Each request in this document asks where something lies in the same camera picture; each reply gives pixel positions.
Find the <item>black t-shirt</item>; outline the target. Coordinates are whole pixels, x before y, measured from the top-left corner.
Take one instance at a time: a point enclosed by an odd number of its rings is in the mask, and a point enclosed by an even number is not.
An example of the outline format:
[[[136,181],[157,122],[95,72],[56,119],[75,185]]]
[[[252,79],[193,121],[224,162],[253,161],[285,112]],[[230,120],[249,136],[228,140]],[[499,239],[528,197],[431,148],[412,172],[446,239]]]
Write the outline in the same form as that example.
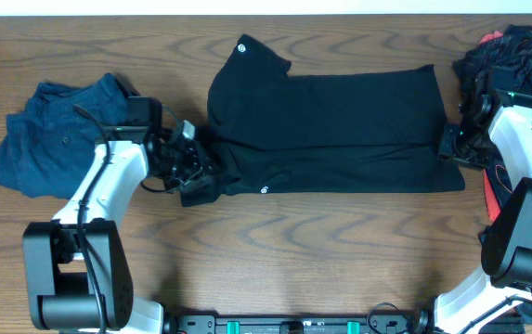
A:
[[[208,92],[199,136],[221,167],[181,194],[185,207],[223,195],[462,191],[438,156],[447,121],[435,69],[290,73],[291,62],[242,35]]]

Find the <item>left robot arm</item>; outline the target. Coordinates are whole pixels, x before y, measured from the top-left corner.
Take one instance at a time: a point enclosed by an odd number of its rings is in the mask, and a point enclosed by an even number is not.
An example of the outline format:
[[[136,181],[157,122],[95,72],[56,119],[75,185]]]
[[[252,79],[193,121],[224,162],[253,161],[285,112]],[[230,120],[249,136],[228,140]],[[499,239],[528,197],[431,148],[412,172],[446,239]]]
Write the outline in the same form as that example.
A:
[[[178,321],[158,302],[139,298],[119,227],[145,179],[162,192],[185,192],[219,171],[197,128],[162,125],[165,106],[151,97],[126,101],[125,120],[98,121],[93,162],[68,203],[48,222],[31,223],[22,237],[30,317],[40,330],[63,333],[176,333]]]

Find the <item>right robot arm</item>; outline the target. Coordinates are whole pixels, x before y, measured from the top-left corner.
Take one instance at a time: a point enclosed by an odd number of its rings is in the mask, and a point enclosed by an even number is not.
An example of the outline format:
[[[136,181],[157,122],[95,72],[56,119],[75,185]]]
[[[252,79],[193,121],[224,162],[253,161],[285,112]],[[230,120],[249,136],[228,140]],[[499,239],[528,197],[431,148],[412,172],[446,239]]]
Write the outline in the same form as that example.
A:
[[[480,266],[420,311],[411,325],[416,333],[477,333],[513,307],[532,304],[532,96],[513,83],[511,69],[481,71],[461,123],[444,128],[441,159],[480,169],[501,157],[513,192],[483,235]]]

